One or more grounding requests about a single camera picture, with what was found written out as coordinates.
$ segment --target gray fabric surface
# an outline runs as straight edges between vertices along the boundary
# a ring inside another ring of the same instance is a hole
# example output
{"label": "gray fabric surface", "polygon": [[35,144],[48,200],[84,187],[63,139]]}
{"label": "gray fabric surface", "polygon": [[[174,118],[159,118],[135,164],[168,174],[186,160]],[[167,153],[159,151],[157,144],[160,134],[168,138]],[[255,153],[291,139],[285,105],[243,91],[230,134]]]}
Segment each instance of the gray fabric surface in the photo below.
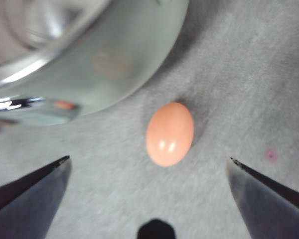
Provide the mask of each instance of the gray fabric surface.
{"label": "gray fabric surface", "polygon": [[[145,149],[153,113],[171,101],[195,120],[176,166]],[[0,185],[70,154],[73,174],[48,239],[135,238],[152,218],[178,239],[249,238],[225,163],[233,156],[299,191],[299,0],[192,0],[159,71],[104,111],[0,133]]]}

